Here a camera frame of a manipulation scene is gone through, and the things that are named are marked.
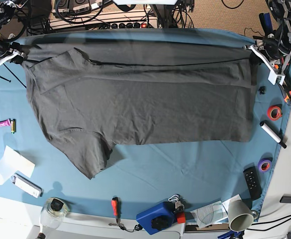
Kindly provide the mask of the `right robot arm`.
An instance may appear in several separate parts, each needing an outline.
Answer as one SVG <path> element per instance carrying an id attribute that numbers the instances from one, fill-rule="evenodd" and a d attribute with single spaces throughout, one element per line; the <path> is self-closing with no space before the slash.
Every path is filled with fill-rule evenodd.
<path id="1" fill-rule="evenodd" d="M 17 17 L 23 24 L 22 30 L 16 36 L 10 39 L 0 37 L 0 62 L 12 60 L 19 64 L 23 61 L 24 53 L 21 52 L 20 45 L 16 43 L 16 40 L 26 31 L 31 12 L 28 0 L 5 0 L 0 3 L 0 30 L 4 25 L 10 23 L 14 17 Z"/>

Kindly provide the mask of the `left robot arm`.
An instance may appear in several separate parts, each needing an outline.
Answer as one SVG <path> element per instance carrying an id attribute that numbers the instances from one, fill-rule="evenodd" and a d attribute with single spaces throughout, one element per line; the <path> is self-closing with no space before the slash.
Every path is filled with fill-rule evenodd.
<path id="1" fill-rule="evenodd" d="M 269 13 L 260 13 L 263 37 L 256 37 L 257 50 L 268 60 L 280 60 L 291 53 L 291 0 L 266 1 Z"/>

